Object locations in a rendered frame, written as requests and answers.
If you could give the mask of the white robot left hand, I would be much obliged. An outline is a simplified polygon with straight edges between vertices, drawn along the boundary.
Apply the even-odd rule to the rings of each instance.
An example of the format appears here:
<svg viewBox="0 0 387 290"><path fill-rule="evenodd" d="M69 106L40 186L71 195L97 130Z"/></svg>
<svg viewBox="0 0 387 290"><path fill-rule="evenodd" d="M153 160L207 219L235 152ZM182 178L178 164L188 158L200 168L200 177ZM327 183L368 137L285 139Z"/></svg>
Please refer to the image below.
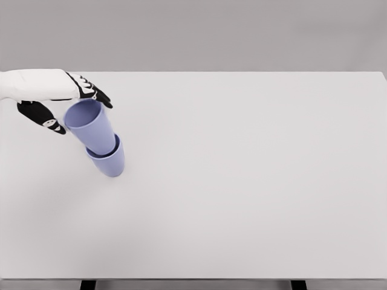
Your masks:
<svg viewBox="0 0 387 290"><path fill-rule="evenodd" d="M63 127L43 102L91 99L111 109L111 99L86 77L62 69L20 69L10 81L11 96L17 110L30 121L57 134Z"/></svg>

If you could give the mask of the lavender plastic cup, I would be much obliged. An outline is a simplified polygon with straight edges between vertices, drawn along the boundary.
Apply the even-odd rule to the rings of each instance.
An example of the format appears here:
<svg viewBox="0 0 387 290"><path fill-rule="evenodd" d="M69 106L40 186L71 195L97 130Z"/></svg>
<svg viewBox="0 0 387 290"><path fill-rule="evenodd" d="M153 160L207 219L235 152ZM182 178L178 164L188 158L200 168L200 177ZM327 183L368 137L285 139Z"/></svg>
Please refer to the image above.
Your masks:
<svg viewBox="0 0 387 290"><path fill-rule="evenodd" d="M115 148L115 135L102 104L93 99L70 106L65 115L66 127L97 155L106 155Z"/></svg>
<svg viewBox="0 0 387 290"><path fill-rule="evenodd" d="M125 169L123 143L117 134L115 134L115 147L112 152L105 155L98 155L87 147L85 148L85 152L96 168L108 177L117 177Z"/></svg>

